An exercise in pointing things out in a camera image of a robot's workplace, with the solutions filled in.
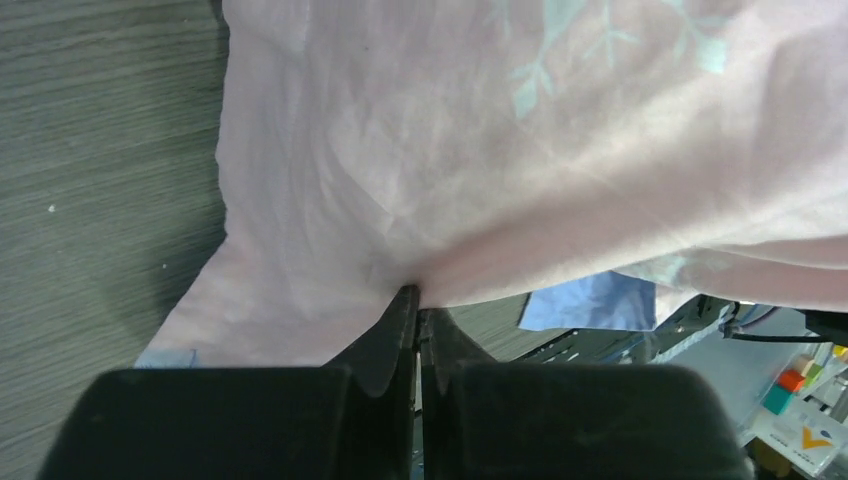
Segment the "black cable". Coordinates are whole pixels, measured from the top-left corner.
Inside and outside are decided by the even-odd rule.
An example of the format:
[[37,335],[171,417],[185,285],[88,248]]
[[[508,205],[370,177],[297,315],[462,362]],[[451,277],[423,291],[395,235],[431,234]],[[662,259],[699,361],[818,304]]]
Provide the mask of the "black cable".
[[756,327],[757,325],[762,324],[763,322],[773,317],[777,312],[780,311],[780,307],[771,307],[766,311],[766,313],[760,315],[759,317],[753,320],[748,320],[748,317],[752,316],[754,312],[756,312],[758,306],[759,305],[754,305],[753,307],[751,307],[751,310],[749,310],[748,313],[746,313],[741,319],[737,318],[734,315],[733,317],[730,317],[730,320],[721,324],[719,326],[719,331],[722,333],[724,338],[732,338],[734,333],[742,334],[748,332],[750,331],[751,327]]
[[747,333],[730,333],[727,338],[733,340],[744,340],[746,342],[765,342],[765,343],[829,343],[831,340],[827,337],[805,337],[799,336],[770,336],[770,335],[750,335]]
[[733,302],[733,310],[730,312],[730,315],[727,316],[727,321],[731,322],[736,320],[736,316],[739,315],[739,310],[742,310],[742,304],[739,302]]

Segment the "green block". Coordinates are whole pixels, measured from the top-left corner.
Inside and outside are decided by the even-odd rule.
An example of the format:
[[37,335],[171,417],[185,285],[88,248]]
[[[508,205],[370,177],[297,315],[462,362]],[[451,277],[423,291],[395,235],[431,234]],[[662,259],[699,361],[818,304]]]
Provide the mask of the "green block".
[[810,371],[807,372],[807,378],[806,380],[804,380],[804,386],[809,387],[810,385],[812,385],[813,382],[815,382],[816,379],[819,378],[819,375],[821,375],[821,371],[822,367],[819,364],[815,364],[810,367]]

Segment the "yellow logo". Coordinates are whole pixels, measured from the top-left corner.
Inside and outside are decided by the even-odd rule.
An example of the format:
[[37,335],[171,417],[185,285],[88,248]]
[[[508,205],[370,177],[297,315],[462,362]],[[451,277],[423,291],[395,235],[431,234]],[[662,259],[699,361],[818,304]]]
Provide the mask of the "yellow logo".
[[[828,435],[827,432],[822,430],[824,435]],[[813,432],[810,431],[809,428],[804,427],[804,434],[801,436],[801,448],[804,450],[809,450],[811,448],[818,447],[832,447],[833,444],[828,442],[827,440],[813,440]]]

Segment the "gray wood-grain surface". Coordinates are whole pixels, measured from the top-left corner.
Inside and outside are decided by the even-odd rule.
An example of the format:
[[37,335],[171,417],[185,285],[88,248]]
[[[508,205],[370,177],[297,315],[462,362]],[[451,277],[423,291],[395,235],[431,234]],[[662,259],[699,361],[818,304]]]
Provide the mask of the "gray wood-grain surface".
[[[220,0],[0,0],[0,478],[32,478],[222,241],[227,36]],[[456,313],[508,359],[551,337],[522,304]]]

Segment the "light blue snowflake design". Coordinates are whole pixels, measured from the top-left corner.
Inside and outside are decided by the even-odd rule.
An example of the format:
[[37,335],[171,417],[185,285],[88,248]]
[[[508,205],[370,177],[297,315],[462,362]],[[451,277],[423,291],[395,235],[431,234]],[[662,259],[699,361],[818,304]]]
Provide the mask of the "light blue snowflake design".
[[680,60],[689,45],[689,39],[695,41],[695,59],[698,67],[710,73],[724,73],[727,64],[727,42],[719,38],[706,35],[701,28],[722,27],[727,22],[724,17],[701,17],[693,19],[686,12],[683,5],[684,0],[662,0],[663,3],[674,9],[683,20],[683,27],[674,44],[674,59]]
[[611,0],[604,0],[604,36],[595,42],[594,45],[589,47],[589,50],[583,54],[583,58],[593,57],[595,52],[603,46],[606,48],[607,52],[607,65],[610,68],[613,68],[615,66],[615,49],[613,45],[615,41],[622,40],[628,43],[639,43],[639,39],[627,32],[617,30],[612,26],[612,20],[610,20],[610,1]]
[[[583,13],[588,0],[542,0],[544,12],[544,38],[536,58],[513,70],[509,78],[520,80],[521,84],[512,94],[515,116],[521,120],[532,112],[539,103],[539,86],[549,97],[556,93],[556,86],[550,73],[545,68],[545,58],[554,43],[568,31],[575,20]],[[727,19],[718,16],[692,18],[686,11],[685,0],[660,0],[671,7],[683,22],[677,42],[673,47],[676,61],[679,61],[689,46],[690,39],[694,41],[695,59],[699,68],[710,73],[724,72],[727,63],[727,42],[711,37],[703,29],[723,26]],[[622,41],[630,44],[640,43],[640,40],[622,30],[616,29],[611,20],[611,0],[603,0],[604,34],[586,53],[584,59],[593,57],[603,48],[606,52],[607,65],[615,67],[615,42]],[[509,35],[509,0],[492,0],[492,14],[486,20],[492,23],[503,22],[504,35]]]
[[509,40],[512,35],[512,27],[509,23],[509,0],[491,0],[492,13],[483,21],[484,25],[500,23],[503,28],[504,38]]
[[554,42],[574,23],[580,12],[586,7],[586,0],[544,0],[545,37],[536,59],[523,67],[513,70],[513,79],[524,79],[512,95],[515,116],[522,119],[539,103],[538,85],[549,96],[554,95],[554,84],[545,68],[545,56]]

